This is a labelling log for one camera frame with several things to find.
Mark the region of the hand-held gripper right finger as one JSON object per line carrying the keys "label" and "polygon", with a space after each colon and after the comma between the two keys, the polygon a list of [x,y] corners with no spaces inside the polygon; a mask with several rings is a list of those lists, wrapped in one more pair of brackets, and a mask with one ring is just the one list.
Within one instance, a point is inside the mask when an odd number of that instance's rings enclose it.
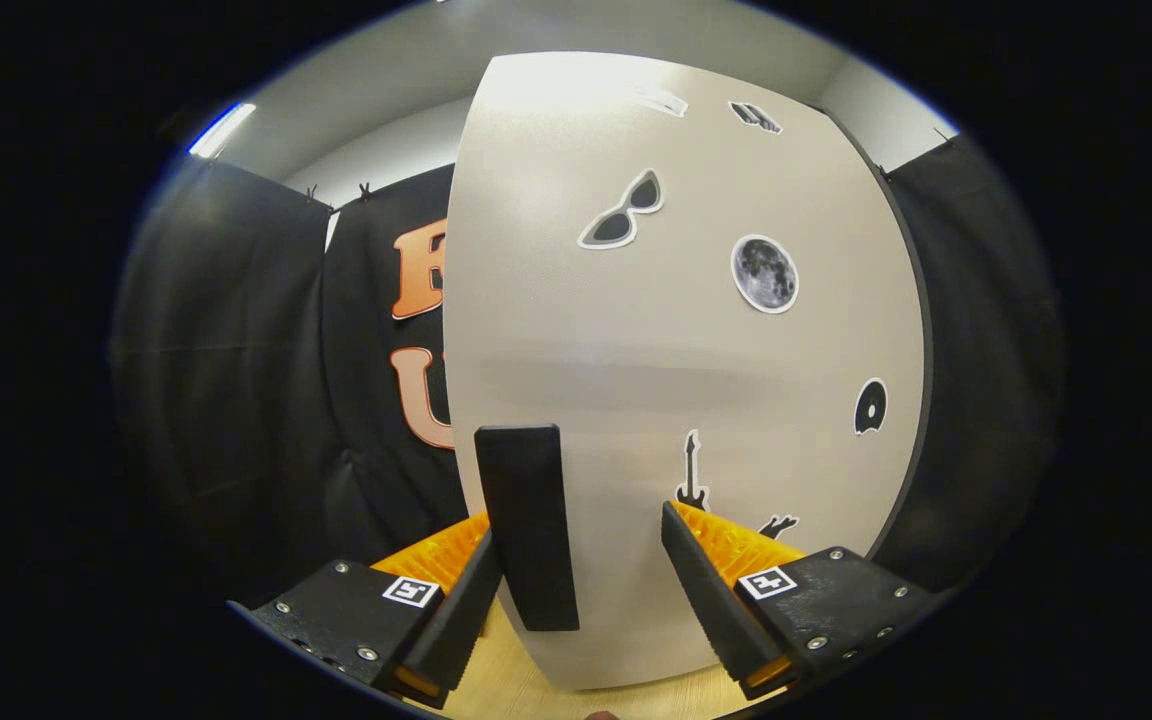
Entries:
{"label": "hand-held gripper right finger", "polygon": [[680,501],[660,509],[660,541],[723,670],[746,700],[791,700],[882,653],[937,596],[832,546],[814,553]]}

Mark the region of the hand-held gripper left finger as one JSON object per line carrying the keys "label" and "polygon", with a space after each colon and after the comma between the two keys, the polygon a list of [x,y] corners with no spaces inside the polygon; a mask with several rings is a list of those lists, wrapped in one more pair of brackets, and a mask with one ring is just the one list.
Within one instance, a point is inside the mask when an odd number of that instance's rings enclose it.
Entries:
{"label": "hand-held gripper left finger", "polygon": [[380,561],[333,559],[252,607],[244,626],[364,694],[442,710],[502,579],[486,511]]}

